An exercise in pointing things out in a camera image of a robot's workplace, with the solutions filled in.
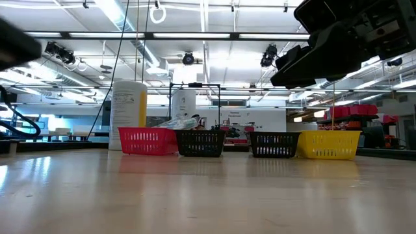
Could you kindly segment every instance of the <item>plastic basket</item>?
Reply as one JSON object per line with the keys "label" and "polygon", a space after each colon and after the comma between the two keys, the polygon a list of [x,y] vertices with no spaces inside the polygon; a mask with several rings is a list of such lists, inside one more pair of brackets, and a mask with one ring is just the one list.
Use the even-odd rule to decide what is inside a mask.
{"label": "plastic basket", "polygon": [[254,157],[291,158],[296,153],[300,133],[251,132]]}
{"label": "plastic basket", "polygon": [[166,155],[177,152],[174,130],[150,127],[119,127],[123,153]]}
{"label": "plastic basket", "polygon": [[303,131],[297,154],[308,159],[354,159],[360,132]]}
{"label": "plastic basket", "polygon": [[219,157],[225,131],[175,130],[179,154],[186,157]]}

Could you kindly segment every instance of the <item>hanging cable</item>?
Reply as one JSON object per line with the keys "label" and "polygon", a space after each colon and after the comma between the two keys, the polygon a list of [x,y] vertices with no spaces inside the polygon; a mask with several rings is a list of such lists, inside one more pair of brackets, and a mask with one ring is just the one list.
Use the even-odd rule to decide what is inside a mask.
{"label": "hanging cable", "polygon": [[120,43],[118,44],[118,50],[117,50],[117,56],[116,56],[116,62],[114,63],[114,70],[113,70],[113,72],[112,72],[112,76],[111,76],[110,88],[109,88],[109,91],[107,91],[107,94],[105,94],[105,97],[104,97],[103,103],[102,103],[102,104],[101,104],[101,106],[99,107],[99,110],[98,110],[98,113],[97,113],[96,119],[94,120],[94,123],[92,124],[91,130],[90,130],[90,132],[88,133],[88,136],[86,137],[86,140],[88,140],[88,139],[90,138],[90,135],[91,135],[91,133],[92,133],[92,130],[94,129],[94,126],[95,126],[95,125],[96,125],[96,123],[97,123],[98,116],[99,116],[99,114],[100,114],[101,110],[103,109],[104,102],[105,102],[105,100],[107,99],[107,97],[109,96],[110,91],[111,91],[111,88],[112,88],[112,84],[113,84],[113,82],[114,82],[114,74],[116,73],[116,68],[117,68],[118,57],[120,56],[120,50],[121,50],[121,48],[122,48],[123,37],[124,37],[124,30],[125,30],[125,23],[126,23],[126,21],[127,21],[127,13],[129,12],[129,5],[130,5],[130,0],[127,0],[127,6],[126,6],[126,8],[125,8],[125,14],[124,14],[123,30],[122,30],[122,35],[121,35],[121,37],[120,37]]}
{"label": "hanging cable", "polygon": [[[149,10],[148,15],[146,16],[146,25],[144,26],[144,31],[148,31],[148,23],[149,23]],[[142,61],[142,84],[144,83],[144,58],[146,54],[146,40],[143,43],[143,61]]]}
{"label": "hanging cable", "polygon": [[3,88],[3,86],[0,85],[0,93],[1,93],[1,98],[3,99],[3,101],[5,102],[6,106],[17,116],[19,116],[22,120],[25,120],[26,122],[28,122],[30,125],[32,125],[34,127],[34,129],[36,130],[35,133],[25,133],[22,131],[17,130],[15,127],[12,127],[10,125],[8,125],[5,122],[0,121],[0,126],[7,128],[8,130],[12,131],[13,133],[21,136],[21,137],[27,137],[27,138],[32,138],[32,137],[37,137],[40,134],[40,128],[39,126],[34,123],[32,120],[24,117],[22,114],[20,114],[17,110],[15,110],[12,107],[12,104],[10,103],[10,101],[8,100],[8,96],[7,96],[7,91],[5,88]]}
{"label": "hanging cable", "polygon": [[[136,45],[138,45],[138,17],[139,17],[139,12],[140,12],[140,9],[139,8],[137,8],[137,22],[136,22]],[[135,49],[135,51],[136,51],[136,55],[135,55],[135,59],[136,59],[136,61],[135,61],[135,82],[136,82],[136,80],[137,80],[137,64],[138,64],[138,57],[137,57],[137,48]]]}

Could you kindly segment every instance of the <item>red bin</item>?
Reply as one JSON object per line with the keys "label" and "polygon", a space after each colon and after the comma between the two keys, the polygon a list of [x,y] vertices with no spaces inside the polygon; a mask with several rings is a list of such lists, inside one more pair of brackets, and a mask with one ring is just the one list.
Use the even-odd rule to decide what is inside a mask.
{"label": "red bin", "polygon": [[177,152],[174,130],[152,127],[119,127],[123,153],[166,155]]}

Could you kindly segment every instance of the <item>ceiling beam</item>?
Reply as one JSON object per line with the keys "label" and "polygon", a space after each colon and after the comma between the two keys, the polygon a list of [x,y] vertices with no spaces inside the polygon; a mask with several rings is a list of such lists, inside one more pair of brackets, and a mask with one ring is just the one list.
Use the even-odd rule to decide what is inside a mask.
{"label": "ceiling beam", "polygon": [[[72,31],[27,31],[36,39],[45,40],[120,40],[120,32],[72,32]],[[247,41],[247,42],[306,42],[305,33],[267,32],[125,32],[122,40],[197,40],[197,41]]]}

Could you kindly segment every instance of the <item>ceiling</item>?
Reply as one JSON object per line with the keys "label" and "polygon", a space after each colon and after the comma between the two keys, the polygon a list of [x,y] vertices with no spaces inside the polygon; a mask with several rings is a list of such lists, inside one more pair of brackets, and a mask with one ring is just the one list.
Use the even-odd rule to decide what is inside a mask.
{"label": "ceiling", "polygon": [[[96,7],[95,1],[87,1],[89,9],[82,7],[84,0],[0,0],[0,15],[2,18],[13,23],[24,31],[79,31],[79,32],[113,32],[118,31],[104,11]],[[294,8],[302,0],[205,0],[208,2],[207,17],[205,17],[205,32],[226,32],[235,31],[246,33],[305,33],[300,29],[300,24],[293,16]],[[126,0],[120,1],[123,10],[127,4]],[[231,4],[234,2],[235,13],[231,11]],[[288,2],[288,12],[283,12],[283,5]],[[200,0],[160,0],[161,6],[166,6],[166,19],[162,23],[154,23],[149,18],[148,7],[145,7],[148,0],[140,0],[141,7],[137,7],[137,0],[131,0],[128,10],[128,19],[133,24],[137,24],[139,32],[201,32],[202,21],[200,13]],[[155,18],[161,17],[161,11],[155,11]],[[136,64],[136,49],[130,41],[123,41],[120,48],[120,59],[117,65],[115,55],[117,54],[119,41],[109,40],[41,40],[43,47],[47,41],[54,41],[68,50],[74,51],[74,55],[83,59],[88,64],[85,71],[75,69],[72,73],[90,81],[91,84],[109,86],[113,74],[104,75],[99,78],[102,64],[115,67],[114,80],[141,80],[142,77],[150,86],[167,86],[170,82],[168,76],[150,75],[143,71],[143,61]],[[206,62],[208,66],[209,81],[215,84],[233,87],[248,87],[250,83],[255,83],[257,87],[271,87],[269,77],[275,72],[273,68],[265,70],[260,66],[263,52],[269,44],[275,44],[278,51],[284,54],[290,48],[301,45],[305,42],[247,42],[247,41],[208,41],[207,60],[204,61],[204,45],[197,40],[149,40],[146,46],[158,58],[164,58],[170,63],[171,72],[180,64],[181,56],[184,52],[193,52],[196,59],[201,63]],[[59,64],[56,58],[49,58],[43,54],[44,58],[51,59]],[[337,83],[337,88],[356,88],[363,83],[383,76],[381,64],[369,64],[367,68],[349,78]],[[404,66],[413,65],[413,54],[404,57]],[[203,65],[193,65],[198,72],[197,81],[205,82],[203,75]],[[393,73],[401,69],[388,68],[386,73]],[[399,76],[392,77],[366,86],[366,88],[382,88],[389,82],[402,82]],[[284,95],[289,97],[292,92],[271,93],[273,95]],[[326,94],[312,93],[307,95],[308,100],[325,100]],[[337,99],[345,98],[343,94]]]}

